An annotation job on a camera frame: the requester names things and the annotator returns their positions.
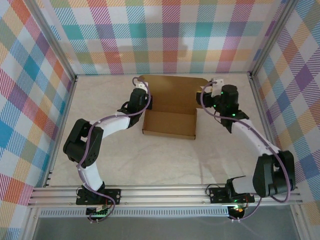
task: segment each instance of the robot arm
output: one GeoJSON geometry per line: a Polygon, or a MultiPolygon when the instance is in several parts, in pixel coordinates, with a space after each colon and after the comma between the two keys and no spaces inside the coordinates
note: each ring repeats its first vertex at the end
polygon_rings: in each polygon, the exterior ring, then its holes
{"type": "MultiPolygon", "coordinates": [[[[290,181],[290,190],[296,187],[294,157],[289,151],[281,151],[278,147],[267,141],[261,134],[258,137],[251,129],[258,132],[249,117],[239,109],[238,91],[234,85],[224,85],[222,79],[212,82],[212,90],[203,95],[206,108],[213,107],[221,117],[221,124],[231,133],[245,142],[248,149],[256,157],[255,171],[251,176],[241,176],[228,179],[225,185],[230,199],[246,193],[257,193],[260,197],[268,197],[288,191],[283,170],[271,152],[272,149],[281,159],[290,181]]],[[[198,92],[196,100],[200,104],[201,94],[198,92]]]]}
{"type": "MultiPolygon", "coordinates": [[[[117,117],[98,123],[93,128],[90,136],[88,154],[78,169],[81,179],[84,180],[84,187],[90,187],[92,190],[98,192],[105,188],[96,163],[102,139],[117,131],[125,130],[135,125],[139,121],[142,113],[134,116],[126,115],[137,113],[145,108],[148,103],[148,97],[144,84],[137,83],[130,95],[130,100],[125,102],[121,109],[117,111],[117,117]]],[[[84,156],[87,143],[86,138],[88,137],[89,129],[95,122],[96,121],[89,122],[84,119],[79,119],[75,122],[63,146],[63,152],[72,162],[79,163],[84,156]]]]}

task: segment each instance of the cardboard box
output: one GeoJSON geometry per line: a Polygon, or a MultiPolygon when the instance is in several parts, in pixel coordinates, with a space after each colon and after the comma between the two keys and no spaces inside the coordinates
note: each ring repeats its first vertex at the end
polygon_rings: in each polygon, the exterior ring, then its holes
{"type": "Polygon", "coordinates": [[[208,83],[204,78],[142,75],[152,95],[152,110],[146,110],[142,132],[146,135],[196,139],[196,94],[208,83]]]}

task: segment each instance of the cardboard flap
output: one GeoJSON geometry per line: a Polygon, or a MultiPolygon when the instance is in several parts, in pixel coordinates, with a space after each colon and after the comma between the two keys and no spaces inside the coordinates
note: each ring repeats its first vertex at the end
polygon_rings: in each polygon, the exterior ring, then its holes
{"type": "Polygon", "coordinates": [[[204,78],[184,77],[184,76],[161,76],[161,75],[141,75],[140,78],[148,82],[153,106],[157,111],[161,111],[163,106],[170,106],[172,109],[181,109],[189,112],[190,109],[200,108],[196,101],[197,91],[201,91],[201,86],[208,83],[204,78]]]}

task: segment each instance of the metal vent grille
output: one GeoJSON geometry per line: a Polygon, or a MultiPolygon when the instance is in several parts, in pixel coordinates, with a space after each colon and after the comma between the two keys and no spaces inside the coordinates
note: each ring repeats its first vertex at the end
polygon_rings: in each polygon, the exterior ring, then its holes
{"type": "MultiPolygon", "coordinates": [[[[227,206],[207,207],[118,207],[110,217],[224,217],[229,215],[227,206]]],[[[83,207],[43,208],[40,218],[87,217],[83,207]]]]}

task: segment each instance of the purple cable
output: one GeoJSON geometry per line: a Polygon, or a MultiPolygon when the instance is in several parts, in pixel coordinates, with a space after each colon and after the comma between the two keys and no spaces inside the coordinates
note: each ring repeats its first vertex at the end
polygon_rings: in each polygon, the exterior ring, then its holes
{"type": "Polygon", "coordinates": [[[106,116],[106,117],[101,118],[100,120],[96,121],[94,124],[92,124],[92,126],[90,127],[89,132],[88,132],[88,137],[87,137],[87,140],[86,140],[85,151],[84,151],[83,157],[82,157],[81,161],[76,165],[76,168],[78,169],[79,177],[80,177],[83,185],[84,185],[89,191],[91,191],[91,192],[93,192],[93,193],[95,193],[95,194],[97,194],[97,195],[100,195],[100,196],[102,196],[102,197],[105,197],[106,199],[109,199],[109,200],[112,201],[112,209],[111,209],[111,211],[110,211],[105,217],[101,218],[100,220],[93,221],[93,220],[91,219],[91,215],[89,215],[89,220],[90,220],[91,223],[99,223],[99,222],[104,221],[107,217],[109,217],[109,216],[113,213],[113,211],[115,210],[116,202],[115,202],[115,200],[114,200],[112,197],[107,196],[107,195],[105,195],[105,194],[102,194],[102,193],[100,193],[100,192],[97,192],[97,191],[93,190],[91,187],[89,187],[88,185],[86,185],[86,181],[84,180],[84,178],[83,178],[83,177],[81,176],[81,174],[80,174],[80,172],[81,172],[81,168],[80,168],[80,167],[81,167],[81,164],[85,161],[85,159],[86,159],[86,157],[87,157],[87,155],[88,155],[89,146],[90,146],[90,144],[88,144],[88,143],[90,143],[90,138],[91,138],[92,130],[94,129],[94,127],[95,127],[97,124],[99,124],[99,123],[101,123],[101,122],[103,122],[103,121],[106,121],[106,120],[108,120],[108,119],[112,119],[112,118],[117,118],[117,117],[132,117],[132,116],[135,116],[135,115],[142,114],[142,113],[147,109],[147,107],[149,106],[149,104],[150,104],[150,102],[151,102],[150,89],[149,89],[148,85],[145,83],[145,81],[143,81],[143,79],[140,79],[139,77],[134,77],[134,78],[132,79],[132,83],[133,83],[134,86],[136,86],[136,84],[135,84],[135,80],[136,80],[136,79],[137,79],[137,80],[140,80],[140,82],[142,82],[142,83],[144,84],[144,86],[146,87],[146,89],[147,89],[147,93],[148,93],[148,96],[149,96],[149,97],[148,97],[148,102],[147,102],[146,106],[145,106],[142,110],[140,110],[140,111],[138,111],[138,112],[136,112],[136,113],[131,113],[131,114],[127,114],[127,115],[111,115],[111,116],[106,116]]]}
{"type": "MultiPolygon", "coordinates": [[[[226,117],[226,116],[219,116],[219,115],[215,115],[211,112],[209,112],[205,105],[204,105],[204,100],[203,100],[203,97],[204,97],[204,93],[205,93],[205,90],[207,87],[209,87],[210,85],[212,85],[214,82],[212,81],[209,81],[202,89],[201,91],[201,95],[200,95],[200,103],[201,103],[201,106],[203,108],[203,110],[209,114],[210,116],[213,116],[215,118],[218,118],[218,119],[226,119],[226,120],[232,120],[232,121],[235,121],[235,122],[238,122],[238,123],[241,123],[242,125],[244,125],[245,127],[247,127],[248,129],[250,129],[262,142],[263,144],[270,150],[270,152],[275,156],[275,158],[277,159],[277,161],[279,162],[280,164],[280,167],[283,171],[283,174],[284,174],[284,178],[285,178],[285,183],[286,183],[286,187],[287,187],[287,193],[286,193],[286,197],[284,200],[279,200],[277,198],[275,198],[274,196],[271,196],[272,199],[274,199],[275,201],[279,202],[279,203],[286,203],[289,198],[290,198],[290,191],[291,191],[291,186],[290,186],[290,180],[289,180],[289,176],[288,176],[288,173],[287,173],[287,170],[286,170],[286,167],[285,165],[283,164],[283,162],[281,161],[280,157],[277,155],[277,153],[272,149],[272,147],[270,147],[270,145],[264,140],[264,138],[255,130],[253,129],[250,125],[246,124],[245,122],[241,121],[241,120],[238,120],[236,118],[233,118],[233,117],[226,117]]],[[[242,220],[244,219],[247,219],[249,217],[251,217],[258,209],[258,207],[260,206],[261,204],[261,201],[262,201],[262,197],[260,198],[258,204],[256,205],[255,209],[253,210],[253,212],[251,212],[248,216],[245,216],[242,218],[242,220]]]]}

